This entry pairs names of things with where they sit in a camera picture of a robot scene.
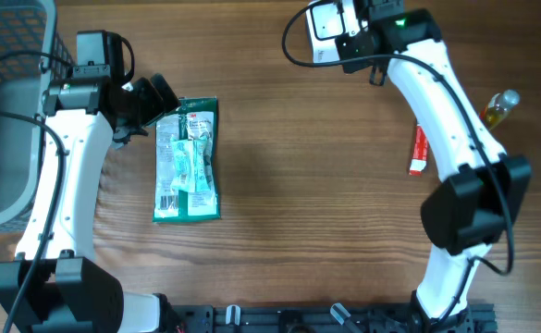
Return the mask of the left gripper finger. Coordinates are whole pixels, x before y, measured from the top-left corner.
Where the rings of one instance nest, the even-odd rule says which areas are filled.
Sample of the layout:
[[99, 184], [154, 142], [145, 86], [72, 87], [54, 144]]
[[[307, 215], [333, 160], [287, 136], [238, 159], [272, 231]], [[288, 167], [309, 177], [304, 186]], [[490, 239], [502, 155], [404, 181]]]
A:
[[111, 148], [117, 150], [128, 144], [132, 136], [148, 136], [149, 133], [141, 127], [123, 126], [114, 130]]
[[156, 89], [157, 93], [160, 96], [162, 106], [165, 113], [174, 112], [178, 107], [180, 107], [180, 100], [177, 95], [171, 89], [167, 83], [164, 76], [160, 73], [154, 74], [150, 78], [151, 84]]

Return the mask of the green 3M product package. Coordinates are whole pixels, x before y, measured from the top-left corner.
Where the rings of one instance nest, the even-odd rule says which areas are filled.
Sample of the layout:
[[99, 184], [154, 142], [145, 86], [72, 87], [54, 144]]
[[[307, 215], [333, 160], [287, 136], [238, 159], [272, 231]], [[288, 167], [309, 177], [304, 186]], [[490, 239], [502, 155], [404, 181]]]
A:
[[[218, 191], [215, 188], [218, 100], [215, 97], [182, 98], [180, 107], [156, 122], [156, 179], [153, 222], [194, 223], [220, 217]], [[170, 143], [178, 140], [208, 141], [209, 191], [187, 193], [170, 188], [174, 162]]]

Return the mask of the mint green plastic packet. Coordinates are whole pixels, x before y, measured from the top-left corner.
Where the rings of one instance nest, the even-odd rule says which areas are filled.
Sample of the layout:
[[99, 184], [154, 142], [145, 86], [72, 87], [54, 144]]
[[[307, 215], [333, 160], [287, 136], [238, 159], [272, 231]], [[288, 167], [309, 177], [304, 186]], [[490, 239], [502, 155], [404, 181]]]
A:
[[170, 143], [174, 176], [170, 188], [175, 191], [195, 193], [211, 189], [208, 167], [208, 141], [203, 139], [187, 139]]

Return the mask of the red toothpaste box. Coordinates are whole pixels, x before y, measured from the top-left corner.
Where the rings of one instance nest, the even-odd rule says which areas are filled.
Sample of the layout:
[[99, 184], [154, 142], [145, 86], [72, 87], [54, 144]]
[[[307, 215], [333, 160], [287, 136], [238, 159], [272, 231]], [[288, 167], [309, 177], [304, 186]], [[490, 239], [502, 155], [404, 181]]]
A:
[[421, 176], [427, 167], [428, 140], [422, 126], [417, 123], [415, 127], [412, 158], [409, 165], [411, 176]]

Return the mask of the yellow liquid Vim bottle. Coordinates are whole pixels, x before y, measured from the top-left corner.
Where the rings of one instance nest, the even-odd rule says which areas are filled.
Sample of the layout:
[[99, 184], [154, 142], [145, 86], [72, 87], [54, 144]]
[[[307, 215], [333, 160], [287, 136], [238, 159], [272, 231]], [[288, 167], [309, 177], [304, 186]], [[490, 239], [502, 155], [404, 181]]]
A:
[[514, 90], [497, 93], [480, 113], [480, 119], [487, 129], [497, 126], [510, 111], [521, 101], [521, 96]]

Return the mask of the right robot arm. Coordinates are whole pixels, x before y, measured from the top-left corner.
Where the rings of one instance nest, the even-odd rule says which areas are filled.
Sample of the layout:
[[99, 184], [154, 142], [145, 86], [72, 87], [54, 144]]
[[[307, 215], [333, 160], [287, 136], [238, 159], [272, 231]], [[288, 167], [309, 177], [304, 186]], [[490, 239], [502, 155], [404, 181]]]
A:
[[424, 278], [412, 295], [408, 326], [436, 332], [466, 320], [476, 269], [500, 276], [515, 261], [513, 226], [531, 178], [522, 156], [508, 156], [477, 116], [450, 64], [448, 48], [426, 9], [370, 16], [368, 1], [338, 1], [343, 31], [338, 60], [381, 71], [422, 127], [440, 183], [421, 207], [432, 243]]

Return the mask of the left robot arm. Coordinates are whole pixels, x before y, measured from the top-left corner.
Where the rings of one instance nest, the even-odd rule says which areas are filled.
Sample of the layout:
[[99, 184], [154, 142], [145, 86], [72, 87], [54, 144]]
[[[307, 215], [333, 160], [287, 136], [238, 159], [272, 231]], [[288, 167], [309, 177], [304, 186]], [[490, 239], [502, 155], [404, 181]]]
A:
[[93, 221], [109, 148], [127, 144], [179, 101], [165, 79], [136, 79], [129, 41], [81, 31], [77, 60], [43, 92], [37, 126], [45, 148], [31, 217], [9, 262], [0, 262], [5, 331], [167, 332], [166, 296], [126, 292], [94, 261]]

